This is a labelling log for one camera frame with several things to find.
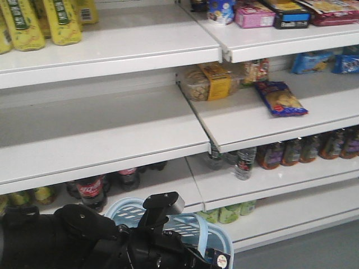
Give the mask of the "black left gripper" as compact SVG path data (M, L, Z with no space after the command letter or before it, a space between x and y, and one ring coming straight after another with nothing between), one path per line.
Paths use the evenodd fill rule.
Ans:
M193 246L185 244L174 231L155 233L131 229L126 235L119 268L216 268Z

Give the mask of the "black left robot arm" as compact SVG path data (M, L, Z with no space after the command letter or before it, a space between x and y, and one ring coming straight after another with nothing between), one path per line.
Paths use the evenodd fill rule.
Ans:
M83 205L51 215L8 207L1 217L2 268L212 268L200 252L164 230L167 208L149 208L135 228Z

